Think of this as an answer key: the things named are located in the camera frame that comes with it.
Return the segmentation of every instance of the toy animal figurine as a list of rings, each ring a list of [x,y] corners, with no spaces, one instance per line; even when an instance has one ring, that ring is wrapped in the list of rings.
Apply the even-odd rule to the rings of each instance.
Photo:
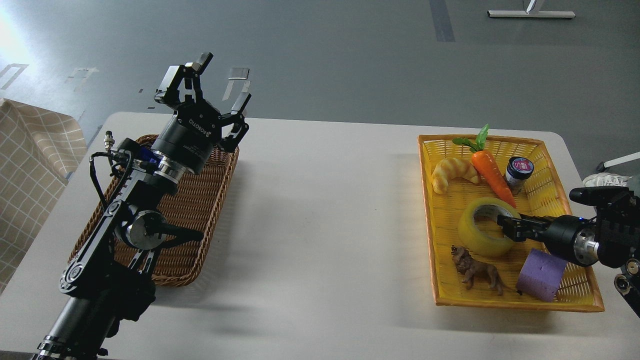
[[[451,245],[451,255],[456,270],[465,276],[462,282],[467,284],[467,289],[473,287],[474,276],[486,275],[490,282],[489,288],[498,290],[498,295],[502,295],[502,280],[495,266],[474,260],[469,251],[462,246]]]

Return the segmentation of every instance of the croissant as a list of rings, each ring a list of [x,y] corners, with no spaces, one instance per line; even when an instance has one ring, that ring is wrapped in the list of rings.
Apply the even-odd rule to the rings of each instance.
[[[439,194],[447,192],[449,181],[456,177],[463,177],[474,184],[480,183],[480,175],[470,161],[446,158],[438,162],[431,175],[433,191]]]

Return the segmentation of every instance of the purple sponge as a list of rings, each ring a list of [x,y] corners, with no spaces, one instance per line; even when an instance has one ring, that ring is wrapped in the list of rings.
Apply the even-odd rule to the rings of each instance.
[[[566,261],[531,249],[520,271],[516,288],[542,301],[552,302],[560,288]]]

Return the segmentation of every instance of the plaid fabric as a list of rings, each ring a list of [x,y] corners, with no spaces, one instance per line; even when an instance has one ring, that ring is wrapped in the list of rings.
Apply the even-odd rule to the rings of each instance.
[[[0,293],[85,154],[72,117],[0,99]]]

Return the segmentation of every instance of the tape roll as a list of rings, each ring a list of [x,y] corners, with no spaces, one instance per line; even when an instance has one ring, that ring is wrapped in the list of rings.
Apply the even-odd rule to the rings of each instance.
[[[480,230],[476,218],[486,217],[498,221],[498,214],[520,218],[518,210],[494,197],[473,200],[462,213],[458,223],[458,236],[465,247],[482,256],[501,256],[509,251],[514,242],[506,236],[492,236]]]

